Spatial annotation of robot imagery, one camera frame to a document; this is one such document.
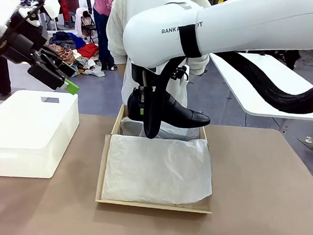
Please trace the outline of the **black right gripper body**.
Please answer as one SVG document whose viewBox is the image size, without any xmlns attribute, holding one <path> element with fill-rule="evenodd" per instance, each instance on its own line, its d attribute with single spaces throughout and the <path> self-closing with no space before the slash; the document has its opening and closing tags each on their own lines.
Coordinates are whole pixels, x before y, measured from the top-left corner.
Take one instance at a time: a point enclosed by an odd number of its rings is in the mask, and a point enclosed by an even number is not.
<svg viewBox="0 0 313 235">
<path fill-rule="evenodd" d="M 139 65 L 132 64 L 132 79 L 135 81 L 135 88 L 141 86 L 154 86 L 157 85 L 158 75 L 155 73 L 156 68 L 143 68 Z"/>
</svg>

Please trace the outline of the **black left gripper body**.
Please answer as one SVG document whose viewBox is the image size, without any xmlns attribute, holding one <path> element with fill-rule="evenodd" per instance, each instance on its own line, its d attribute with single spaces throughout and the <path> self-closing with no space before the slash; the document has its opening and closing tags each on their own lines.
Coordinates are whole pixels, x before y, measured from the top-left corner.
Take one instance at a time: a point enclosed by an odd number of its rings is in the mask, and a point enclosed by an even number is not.
<svg viewBox="0 0 313 235">
<path fill-rule="evenodd" d="M 40 57 L 39 51 L 47 41 L 48 32 L 41 25 L 34 26 L 27 21 L 20 24 L 22 20 L 23 17 L 18 12 L 12 16 L 10 27 L 6 32 L 13 28 L 15 30 L 5 40 L 6 47 L 2 57 L 16 64 L 26 62 L 31 66 L 38 64 L 44 67 L 45 62 Z"/>
</svg>

